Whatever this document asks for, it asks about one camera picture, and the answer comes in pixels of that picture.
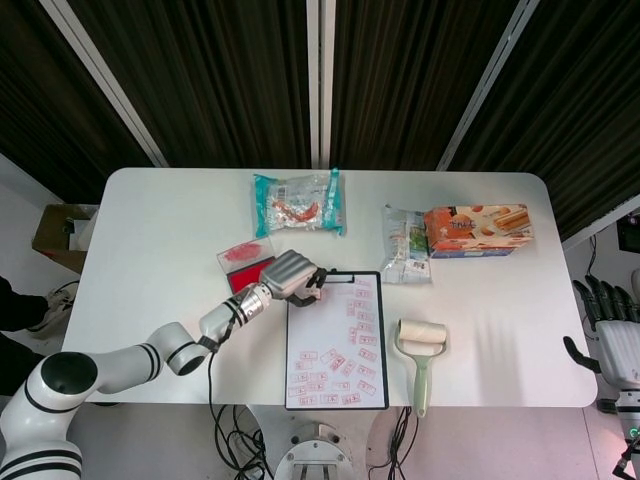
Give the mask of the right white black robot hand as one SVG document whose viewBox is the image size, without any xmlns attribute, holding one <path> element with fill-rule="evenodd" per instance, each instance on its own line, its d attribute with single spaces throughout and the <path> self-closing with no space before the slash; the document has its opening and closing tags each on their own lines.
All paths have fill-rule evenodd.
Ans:
<svg viewBox="0 0 640 480">
<path fill-rule="evenodd" d="M 563 337 L 569 357 L 599 374 L 619 391 L 639 391 L 639 304 L 620 286 L 593 275 L 572 284 L 583 302 L 597 347 L 597 357 L 583 355 L 574 340 Z"/>
</svg>

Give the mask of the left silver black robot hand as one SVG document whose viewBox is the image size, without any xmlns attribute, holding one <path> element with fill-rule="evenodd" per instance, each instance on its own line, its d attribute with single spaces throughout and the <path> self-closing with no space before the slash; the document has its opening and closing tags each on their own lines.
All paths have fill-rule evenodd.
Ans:
<svg viewBox="0 0 640 480">
<path fill-rule="evenodd" d="M 270 290 L 273 299 L 303 308 L 321 298 L 326 277 L 326 269 L 290 249 L 261 272 L 260 282 Z"/>
</svg>

